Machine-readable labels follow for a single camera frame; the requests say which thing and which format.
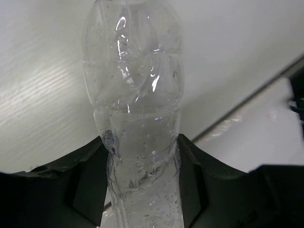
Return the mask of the clear bottle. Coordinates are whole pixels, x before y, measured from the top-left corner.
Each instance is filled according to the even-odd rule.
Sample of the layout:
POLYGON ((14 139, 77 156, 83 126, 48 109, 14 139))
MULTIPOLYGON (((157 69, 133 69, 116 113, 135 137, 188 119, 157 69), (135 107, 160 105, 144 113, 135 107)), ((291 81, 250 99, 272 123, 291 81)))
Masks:
POLYGON ((82 42, 85 85, 119 228, 181 228, 182 32, 165 0, 96 0, 82 42))

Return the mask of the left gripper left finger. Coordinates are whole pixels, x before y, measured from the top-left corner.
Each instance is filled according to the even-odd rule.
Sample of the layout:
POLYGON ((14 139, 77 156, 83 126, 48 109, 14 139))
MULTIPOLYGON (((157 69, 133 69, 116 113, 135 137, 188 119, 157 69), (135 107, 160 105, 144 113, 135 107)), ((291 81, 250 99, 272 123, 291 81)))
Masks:
POLYGON ((107 192, 100 138, 32 171, 1 173, 3 228, 96 228, 107 192))

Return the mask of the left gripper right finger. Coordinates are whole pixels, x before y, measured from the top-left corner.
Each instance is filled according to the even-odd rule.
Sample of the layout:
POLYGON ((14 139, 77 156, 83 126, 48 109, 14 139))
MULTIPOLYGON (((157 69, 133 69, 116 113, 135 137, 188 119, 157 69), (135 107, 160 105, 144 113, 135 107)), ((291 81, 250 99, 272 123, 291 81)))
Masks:
POLYGON ((301 228, 304 168, 262 165, 245 173, 178 137, 180 196, 187 228, 301 228))

